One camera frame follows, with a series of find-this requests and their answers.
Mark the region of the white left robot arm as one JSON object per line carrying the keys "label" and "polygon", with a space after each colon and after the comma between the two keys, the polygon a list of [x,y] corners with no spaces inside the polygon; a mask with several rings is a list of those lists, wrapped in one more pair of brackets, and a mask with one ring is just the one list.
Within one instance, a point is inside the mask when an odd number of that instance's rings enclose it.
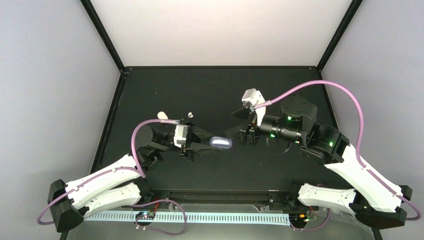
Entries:
{"label": "white left robot arm", "polygon": [[178,152],[192,160],[195,155],[230,149],[231,139],[213,135],[191,122],[149,119],[141,122],[130,139],[131,152],[109,166],[77,180],[51,183],[47,207],[59,233],[68,232],[103,211],[150,203],[154,192],[146,171],[162,161],[162,152]]}

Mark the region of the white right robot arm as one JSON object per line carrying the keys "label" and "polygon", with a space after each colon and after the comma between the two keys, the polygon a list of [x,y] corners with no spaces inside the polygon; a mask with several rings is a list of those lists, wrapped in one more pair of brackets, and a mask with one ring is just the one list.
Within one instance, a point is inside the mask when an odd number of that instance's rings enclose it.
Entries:
{"label": "white right robot arm", "polygon": [[226,132],[241,145],[256,145],[260,137],[297,144],[306,157],[335,172],[350,184],[349,189],[294,184],[285,204],[293,210],[320,206],[345,212],[360,223],[379,230],[402,227],[407,212],[401,205],[411,199],[412,189],[397,185],[378,173],[360,156],[349,139],[334,127],[317,122],[317,107],[293,94],[281,102],[277,116],[268,115],[260,91],[245,91],[242,108],[232,115],[245,123]]}

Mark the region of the white oval charging case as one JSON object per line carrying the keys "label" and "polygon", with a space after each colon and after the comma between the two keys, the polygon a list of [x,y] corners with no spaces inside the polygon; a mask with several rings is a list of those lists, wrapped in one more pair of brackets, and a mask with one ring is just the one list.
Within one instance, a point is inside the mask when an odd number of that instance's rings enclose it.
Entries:
{"label": "white oval charging case", "polygon": [[169,117],[164,111],[160,111],[157,113],[157,118],[160,120],[168,120]]}

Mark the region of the lavender earbud charging case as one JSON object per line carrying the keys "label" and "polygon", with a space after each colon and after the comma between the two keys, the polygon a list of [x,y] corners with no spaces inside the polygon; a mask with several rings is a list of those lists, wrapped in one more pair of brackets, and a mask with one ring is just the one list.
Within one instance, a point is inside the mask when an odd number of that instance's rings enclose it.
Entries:
{"label": "lavender earbud charging case", "polygon": [[233,141],[230,138],[222,136],[213,136],[209,140],[209,145],[219,149],[230,149],[233,146]]}

